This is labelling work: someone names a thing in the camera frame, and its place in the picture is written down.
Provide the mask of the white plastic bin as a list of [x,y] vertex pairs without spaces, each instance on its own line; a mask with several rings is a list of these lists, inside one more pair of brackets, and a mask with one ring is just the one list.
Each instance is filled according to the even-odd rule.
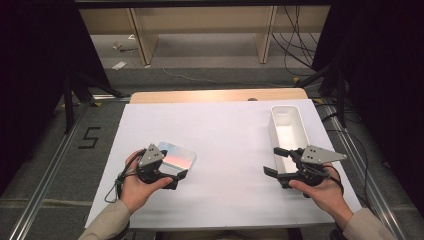
[[273,148],[297,150],[309,144],[300,110],[293,105],[278,105],[271,108],[269,132]]

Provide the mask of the person's left hand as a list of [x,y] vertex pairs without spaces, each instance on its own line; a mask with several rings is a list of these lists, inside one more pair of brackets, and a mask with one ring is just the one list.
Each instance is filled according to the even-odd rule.
[[120,196],[120,200],[129,209],[131,214],[140,209],[155,191],[162,189],[173,181],[172,178],[166,177],[152,184],[142,182],[135,173],[137,163],[133,161],[133,158],[136,154],[137,152],[133,152],[125,161],[125,178]]

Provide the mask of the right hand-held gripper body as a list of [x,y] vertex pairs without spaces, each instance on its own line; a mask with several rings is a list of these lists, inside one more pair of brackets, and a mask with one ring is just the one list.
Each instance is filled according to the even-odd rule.
[[281,173],[285,175],[279,181],[284,189],[289,188],[291,180],[301,181],[309,186],[317,186],[324,179],[330,177],[330,173],[325,170],[326,163],[345,160],[345,154],[337,153],[317,146],[308,145],[305,148],[291,150],[292,161],[295,163],[297,171],[295,173]]

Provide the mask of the person's right hand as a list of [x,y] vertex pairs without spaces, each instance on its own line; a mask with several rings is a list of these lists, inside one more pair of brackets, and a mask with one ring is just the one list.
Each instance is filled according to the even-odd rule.
[[291,180],[289,185],[306,195],[323,211],[327,212],[344,230],[353,212],[346,203],[340,186],[331,179],[325,179],[317,186],[309,186],[301,181]]

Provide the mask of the white board mat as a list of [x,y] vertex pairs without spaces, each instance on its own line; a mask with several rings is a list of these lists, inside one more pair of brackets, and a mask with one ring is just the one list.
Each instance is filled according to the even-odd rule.
[[131,218],[140,230],[236,229],[317,225],[331,217],[312,200],[264,174],[274,164],[272,101],[126,105],[89,216],[112,198],[125,159],[168,142],[197,158],[174,190],[159,190]]

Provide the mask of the iridescent phone case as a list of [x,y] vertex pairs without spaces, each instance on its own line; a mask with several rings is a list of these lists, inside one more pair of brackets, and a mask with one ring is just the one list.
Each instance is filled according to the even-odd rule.
[[194,151],[171,143],[160,142],[158,148],[166,151],[166,156],[160,166],[160,170],[166,173],[175,174],[189,170],[197,158]]

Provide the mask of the aluminium floor rail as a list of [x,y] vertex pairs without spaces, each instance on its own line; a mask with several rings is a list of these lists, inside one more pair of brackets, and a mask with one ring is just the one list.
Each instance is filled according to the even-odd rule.
[[127,100],[76,107],[64,132],[64,111],[30,161],[0,197],[0,240],[76,240],[83,232]]
[[324,99],[323,104],[327,113],[325,119],[329,119],[333,126],[331,132],[338,134],[338,138],[341,140],[342,145],[347,151],[348,157],[350,158],[352,165],[358,174],[358,177],[363,183],[364,203],[367,203],[372,208],[374,213],[393,233],[397,240],[406,240],[406,235],[404,234],[398,219],[390,209],[388,202],[385,200],[372,174],[369,172],[369,161],[366,150],[363,150],[364,154],[361,154],[359,148],[355,145],[355,141],[361,144],[360,140],[352,133],[350,133],[346,127],[343,128],[341,126],[335,115],[335,103],[333,103],[331,100]]

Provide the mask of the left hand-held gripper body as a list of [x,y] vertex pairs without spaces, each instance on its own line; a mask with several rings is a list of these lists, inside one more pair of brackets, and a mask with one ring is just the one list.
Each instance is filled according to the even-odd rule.
[[146,184],[154,183],[163,178],[164,174],[159,170],[163,159],[161,150],[154,144],[150,144],[138,160],[136,168],[138,178]]

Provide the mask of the black metal stand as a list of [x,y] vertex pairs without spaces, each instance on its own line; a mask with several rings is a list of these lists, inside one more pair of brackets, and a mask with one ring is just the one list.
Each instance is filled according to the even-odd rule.
[[75,121],[74,106],[72,96],[75,95],[82,103],[89,103],[94,99],[93,94],[90,92],[89,87],[94,86],[116,98],[129,97],[129,94],[124,94],[120,91],[113,89],[99,81],[94,80],[82,72],[71,72],[63,81],[63,96],[66,113],[66,129],[65,133],[69,133]]
[[343,128],[346,127],[344,115],[344,95],[345,95],[345,76],[343,71],[336,64],[328,64],[312,76],[305,80],[295,83],[295,88],[304,88],[316,80],[322,78],[323,81],[318,90],[321,97],[330,97],[336,92],[336,112],[335,115]]

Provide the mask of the dark curtain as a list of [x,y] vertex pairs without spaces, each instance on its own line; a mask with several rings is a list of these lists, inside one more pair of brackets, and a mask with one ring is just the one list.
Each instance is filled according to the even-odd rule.
[[330,63],[354,22],[345,65],[349,95],[424,217],[424,0],[333,0],[313,62]]
[[0,195],[73,73],[109,84],[76,1],[0,0]]

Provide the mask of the light wooden desk frame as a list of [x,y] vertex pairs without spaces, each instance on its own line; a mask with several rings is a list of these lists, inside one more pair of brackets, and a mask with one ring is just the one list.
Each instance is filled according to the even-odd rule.
[[302,33],[322,31],[324,6],[175,7],[82,9],[91,35],[132,34],[141,63],[149,65],[161,34],[253,33],[259,62],[268,58],[271,36],[298,25]]

